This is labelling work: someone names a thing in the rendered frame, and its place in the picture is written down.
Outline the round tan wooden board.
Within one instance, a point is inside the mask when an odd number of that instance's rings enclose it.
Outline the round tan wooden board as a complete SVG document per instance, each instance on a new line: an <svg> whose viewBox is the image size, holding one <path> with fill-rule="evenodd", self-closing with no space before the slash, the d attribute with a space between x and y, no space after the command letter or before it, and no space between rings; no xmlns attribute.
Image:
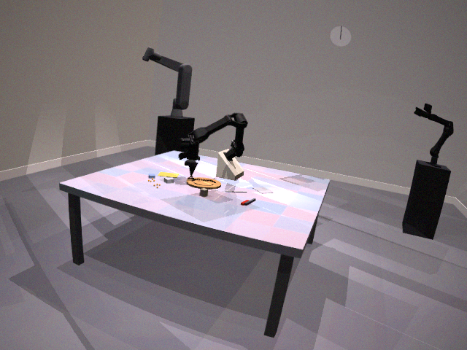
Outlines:
<svg viewBox="0 0 467 350"><path fill-rule="evenodd" d="M195 177L194 179L197 179L197 178L200 178L200 179L209 179L209 178L202 178L202 177ZM221 183L215 179L211 179L214 182L211 182L211 181L201 181L201 180L192 180L192 179L188 179L187 180L187 184L191 187L194 187L194 188L198 188L198 189L202 189L202 188L205 188L205 189L208 189L208 190L213 190L213 189L217 189L217 188L220 188L221 187Z"/></svg>

